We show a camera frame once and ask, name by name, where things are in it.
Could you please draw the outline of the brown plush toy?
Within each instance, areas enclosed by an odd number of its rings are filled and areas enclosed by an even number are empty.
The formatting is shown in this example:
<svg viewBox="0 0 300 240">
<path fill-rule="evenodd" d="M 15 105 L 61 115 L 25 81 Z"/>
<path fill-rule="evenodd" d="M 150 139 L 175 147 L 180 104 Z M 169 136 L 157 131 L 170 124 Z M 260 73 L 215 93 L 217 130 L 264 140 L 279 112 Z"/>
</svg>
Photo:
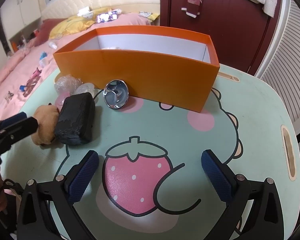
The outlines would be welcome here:
<svg viewBox="0 0 300 240">
<path fill-rule="evenodd" d="M 31 135 L 35 145 L 49 145 L 55 140 L 55 127 L 59 118 L 59 109 L 55 105 L 39 106 L 33 117 L 38 122 L 38 128 Z"/>
</svg>

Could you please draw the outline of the black pouch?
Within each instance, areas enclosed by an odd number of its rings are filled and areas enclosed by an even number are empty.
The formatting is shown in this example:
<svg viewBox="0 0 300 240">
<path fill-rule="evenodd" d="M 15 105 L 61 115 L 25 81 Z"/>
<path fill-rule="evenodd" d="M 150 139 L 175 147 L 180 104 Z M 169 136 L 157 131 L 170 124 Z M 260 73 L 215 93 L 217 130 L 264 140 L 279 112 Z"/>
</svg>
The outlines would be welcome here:
<svg viewBox="0 0 300 240">
<path fill-rule="evenodd" d="M 94 117 L 95 102 L 89 92 L 67 97 L 55 126 L 56 139 L 70 146 L 91 142 Z"/>
</svg>

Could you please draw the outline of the pink bed quilt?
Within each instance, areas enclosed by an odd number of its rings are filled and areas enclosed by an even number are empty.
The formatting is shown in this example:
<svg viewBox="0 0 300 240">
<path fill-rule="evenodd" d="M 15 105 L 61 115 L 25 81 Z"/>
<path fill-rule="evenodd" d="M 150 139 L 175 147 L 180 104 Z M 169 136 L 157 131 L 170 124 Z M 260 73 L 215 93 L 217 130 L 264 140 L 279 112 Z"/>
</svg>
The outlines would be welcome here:
<svg viewBox="0 0 300 240">
<path fill-rule="evenodd" d="M 32 39 L 26 47 L 14 53 L 0 70 L 0 120 L 17 114 L 32 92 L 57 68 L 53 57 L 57 49 L 81 35 L 96 29 L 117 25 L 151 25 L 151 20 L 138 13 L 121 14 L 118 19 L 106 22 L 91 22 L 76 33 L 57 33 L 53 39 L 35 46 L 38 38 Z"/>
</svg>

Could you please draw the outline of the orange cardboard box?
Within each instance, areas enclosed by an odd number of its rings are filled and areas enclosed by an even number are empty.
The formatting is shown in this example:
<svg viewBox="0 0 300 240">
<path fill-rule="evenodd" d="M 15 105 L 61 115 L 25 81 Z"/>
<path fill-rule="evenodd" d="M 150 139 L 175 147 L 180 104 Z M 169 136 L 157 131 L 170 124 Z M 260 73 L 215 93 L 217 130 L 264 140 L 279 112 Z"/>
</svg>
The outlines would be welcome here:
<svg viewBox="0 0 300 240">
<path fill-rule="evenodd" d="M 116 46 L 118 50 L 102 48 Z M 94 29 L 53 55 L 62 74 L 97 88 L 123 80 L 132 96 L 200 112 L 219 72 L 209 35 L 125 25 Z"/>
</svg>

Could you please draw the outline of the yellow pillow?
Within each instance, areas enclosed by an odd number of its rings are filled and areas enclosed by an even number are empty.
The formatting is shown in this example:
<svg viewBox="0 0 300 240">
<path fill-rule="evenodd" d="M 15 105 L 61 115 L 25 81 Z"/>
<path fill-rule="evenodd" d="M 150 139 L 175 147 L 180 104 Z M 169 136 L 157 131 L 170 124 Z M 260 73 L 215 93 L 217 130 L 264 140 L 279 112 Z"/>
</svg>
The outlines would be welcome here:
<svg viewBox="0 0 300 240">
<path fill-rule="evenodd" d="M 150 25 L 160 14 L 151 11 L 124 13 L 121 9 L 101 8 L 90 11 L 82 16 L 71 16 L 56 24 L 50 31 L 48 39 L 60 39 L 74 35 L 89 28 L 103 28 L 120 25 Z"/>
</svg>

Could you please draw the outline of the white fluffy cloth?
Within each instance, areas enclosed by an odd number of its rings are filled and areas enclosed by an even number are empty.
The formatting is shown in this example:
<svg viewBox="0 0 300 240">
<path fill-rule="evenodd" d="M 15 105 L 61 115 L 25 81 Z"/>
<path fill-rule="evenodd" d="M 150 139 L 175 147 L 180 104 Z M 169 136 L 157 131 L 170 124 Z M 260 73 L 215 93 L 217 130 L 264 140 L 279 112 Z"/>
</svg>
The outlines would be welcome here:
<svg viewBox="0 0 300 240">
<path fill-rule="evenodd" d="M 119 47 L 116 47 L 116 46 L 112 46 L 112 47 L 105 47 L 105 48 L 102 48 L 104 50 L 118 50 L 120 49 Z"/>
</svg>

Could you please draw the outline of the clear plastic ball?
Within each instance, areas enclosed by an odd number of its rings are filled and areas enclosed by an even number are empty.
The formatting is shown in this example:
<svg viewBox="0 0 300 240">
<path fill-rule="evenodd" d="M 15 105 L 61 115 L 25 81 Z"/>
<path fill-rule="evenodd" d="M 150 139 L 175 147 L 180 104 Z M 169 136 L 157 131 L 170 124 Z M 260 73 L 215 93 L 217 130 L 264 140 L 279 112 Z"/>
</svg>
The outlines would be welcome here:
<svg viewBox="0 0 300 240">
<path fill-rule="evenodd" d="M 57 93 L 57 99 L 54 105 L 59 109 L 62 108 L 67 97 L 77 94 L 90 93 L 94 98 L 96 95 L 96 88 L 92 83 L 83 83 L 81 79 L 75 78 L 71 75 L 62 75 L 59 73 L 54 80 L 54 88 Z"/>
</svg>

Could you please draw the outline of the green cartoon table mat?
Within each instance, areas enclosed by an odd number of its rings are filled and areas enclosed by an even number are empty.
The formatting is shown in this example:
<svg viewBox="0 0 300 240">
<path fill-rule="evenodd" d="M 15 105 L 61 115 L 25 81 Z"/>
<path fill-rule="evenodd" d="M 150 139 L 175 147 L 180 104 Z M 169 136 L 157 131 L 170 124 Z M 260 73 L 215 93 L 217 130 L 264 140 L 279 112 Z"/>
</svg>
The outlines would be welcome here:
<svg viewBox="0 0 300 240">
<path fill-rule="evenodd" d="M 200 113 L 132 98 L 122 110 L 96 98 L 93 140 L 36 146 L 31 138 L 2 158 L 1 174 L 21 185 L 66 174 L 89 150 L 100 165 L 75 209 L 96 239 L 204 239 L 225 209 L 201 166 L 212 150 L 234 173 L 272 178 L 284 237 L 300 210 L 300 154 L 278 94 L 253 76 L 222 66 Z"/>
</svg>

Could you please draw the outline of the dark red wooden door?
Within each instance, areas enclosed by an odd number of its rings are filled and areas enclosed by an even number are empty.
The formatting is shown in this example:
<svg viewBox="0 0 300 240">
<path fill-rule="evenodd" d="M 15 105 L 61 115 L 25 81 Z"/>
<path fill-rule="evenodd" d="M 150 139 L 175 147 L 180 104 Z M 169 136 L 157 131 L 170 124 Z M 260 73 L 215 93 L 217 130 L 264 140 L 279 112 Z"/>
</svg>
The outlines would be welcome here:
<svg viewBox="0 0 300 240">
<path fill-rule="evenodd" d="M 160 24 L 210 35 L 221 64 L 255 75 L 275 33 L 281 0 L 273 17 L 249 0 L 203 0 L 200 15 L 187 16 L 183 0 L 160 0 Z"/>
</svg>

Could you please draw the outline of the white wardrobe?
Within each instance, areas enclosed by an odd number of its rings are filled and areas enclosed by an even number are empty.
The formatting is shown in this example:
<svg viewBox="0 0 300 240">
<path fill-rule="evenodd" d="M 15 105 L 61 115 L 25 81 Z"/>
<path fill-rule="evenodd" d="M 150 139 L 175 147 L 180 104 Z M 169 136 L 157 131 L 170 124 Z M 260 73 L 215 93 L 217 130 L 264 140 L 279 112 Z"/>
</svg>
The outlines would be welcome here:
<svg viewBox="0 0 300 240">
<path fill-rule="evenodd" d="M 13 54 L 35 38 L 48 0 L 0 0 L 0 44 L 4 55 Z"/>
</svg>

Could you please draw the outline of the silver metal funnel cup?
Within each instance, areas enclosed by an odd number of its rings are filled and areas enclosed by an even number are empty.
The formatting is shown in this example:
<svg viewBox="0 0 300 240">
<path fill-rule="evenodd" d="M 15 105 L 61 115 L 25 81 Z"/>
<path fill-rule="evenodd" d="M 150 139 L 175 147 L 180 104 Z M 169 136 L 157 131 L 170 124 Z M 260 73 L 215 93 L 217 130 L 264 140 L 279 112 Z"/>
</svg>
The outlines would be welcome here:
<svg viewBox="0 0 300 240">
<path fill-rule="evenodd" d="M 129 99 L 129 89 L 123 80 L 110 81 L 104 91 L 103 98 L 111 109 L 121 109 Z"/>
</svg>

